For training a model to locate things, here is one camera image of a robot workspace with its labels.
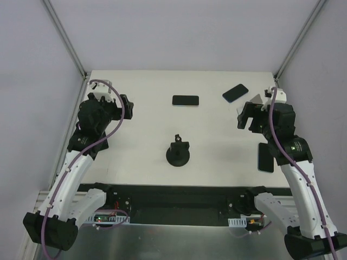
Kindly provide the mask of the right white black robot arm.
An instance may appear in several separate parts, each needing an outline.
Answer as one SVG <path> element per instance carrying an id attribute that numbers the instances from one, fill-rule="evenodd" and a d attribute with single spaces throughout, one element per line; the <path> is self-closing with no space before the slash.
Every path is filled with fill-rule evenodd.
<path id="1" fill-rule="evenodd" d="M 252 187 L 235 207 L 243 215 L 263 213 L 284 234 L 286 249 L 293 259 L 329 255 L 346 247 L 346 234 L 337 231 L 325 208 L 317 184 L 312 154 L 305 139 L 295 135 L 295 112 L 291 105 L 261 105 L 246 102 L 237 117 L 237 127 L 261 133 L 271 156 L 290 186 L 297 215 L 292 215 L 264 186 Z"/>

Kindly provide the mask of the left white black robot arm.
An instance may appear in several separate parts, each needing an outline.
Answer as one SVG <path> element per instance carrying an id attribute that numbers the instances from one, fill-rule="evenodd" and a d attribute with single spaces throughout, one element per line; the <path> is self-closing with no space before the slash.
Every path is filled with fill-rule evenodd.
<path id="1" fill-rule="evenodd" d="M 122 123 L 133 116 L 133 103 L 121 94 L 121 107 L 109 94 L 88 94 L 79 105 L 76 129 L 69 140 L 61 172 L 36 213 L 27 213 L 24 227 L 34 243 L 67 251 L 75 242 L 78 230 L 99 208 L 114 206 L 115 198 L 106 184 L 91 188 L 73 203 L 81 181 L 98 152 L 108 149 L 106 128 L 112 121 Z"/>

